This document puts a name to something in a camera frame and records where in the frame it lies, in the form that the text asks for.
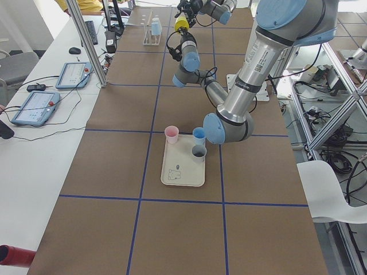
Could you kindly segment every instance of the person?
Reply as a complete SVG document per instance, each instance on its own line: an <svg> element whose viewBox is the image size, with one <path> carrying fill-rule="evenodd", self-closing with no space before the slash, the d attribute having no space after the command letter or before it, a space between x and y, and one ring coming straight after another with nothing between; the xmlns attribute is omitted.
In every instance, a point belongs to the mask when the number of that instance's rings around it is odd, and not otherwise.
<svg viewBox="0 0 367 275"><path fill-rule="evenodd" d="M63 12L67 13L70 16L68 5L65 0L55 0ZM118 2L123 3L128 0L118 0ZM82 15L101 15L101 11L103 11L102 0L77 0L80 11ZM120 7L120 14L130 15L131 10L129 8Z"/></svg>

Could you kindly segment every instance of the blue cup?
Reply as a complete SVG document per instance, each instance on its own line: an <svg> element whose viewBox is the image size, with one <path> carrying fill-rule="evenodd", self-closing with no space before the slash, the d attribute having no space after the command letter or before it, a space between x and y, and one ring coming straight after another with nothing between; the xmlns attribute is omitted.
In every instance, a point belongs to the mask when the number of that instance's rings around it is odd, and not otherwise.
<svg viewBox="0 0 367 275"><path fill-rule="evenodd" d="M204 128L202 127L197 127L194 129L193 131L193 136L194 136L194 142L196 145L203 145L205 144L205 132L204 132Z"/></svg>

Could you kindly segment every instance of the yellow shirt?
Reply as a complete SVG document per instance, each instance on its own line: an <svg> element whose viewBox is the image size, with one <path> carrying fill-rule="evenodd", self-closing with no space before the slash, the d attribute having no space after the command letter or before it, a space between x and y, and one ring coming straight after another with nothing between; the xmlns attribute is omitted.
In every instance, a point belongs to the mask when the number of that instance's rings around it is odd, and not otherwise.
<svg viewBox="0 0 367 275"><path fill-rule="evenodd" d="M65 0L55 0L58 5L65 11L68 6ZM80 10L85 11L100 11L103 8L103 5L99 0L77 0Z"/></svg>

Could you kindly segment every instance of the computer mouse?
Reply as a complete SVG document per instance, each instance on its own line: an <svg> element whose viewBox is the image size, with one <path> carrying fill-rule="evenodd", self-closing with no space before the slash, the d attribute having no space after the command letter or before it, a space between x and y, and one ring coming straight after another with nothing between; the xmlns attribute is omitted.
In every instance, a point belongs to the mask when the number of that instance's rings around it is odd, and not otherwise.
<svg viewBox="0 0 367 275"><path fill-rule="evenodd" d="M77 47L71 47L69 49L69 53L70 54L80 54L81 53L81 50L79 48L77 48Z"/></svg>

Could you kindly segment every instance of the red object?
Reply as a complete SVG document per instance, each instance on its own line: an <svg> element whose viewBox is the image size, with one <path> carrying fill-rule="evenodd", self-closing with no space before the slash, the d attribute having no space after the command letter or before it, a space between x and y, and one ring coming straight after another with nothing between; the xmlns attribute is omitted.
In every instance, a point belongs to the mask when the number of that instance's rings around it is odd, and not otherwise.
<svg viewBox="0 0 367 275"><path fill-rule="evenodd" d="M32 264L35 251L9 245L0 246L0 265L18 266L28 268Z"/></svg>

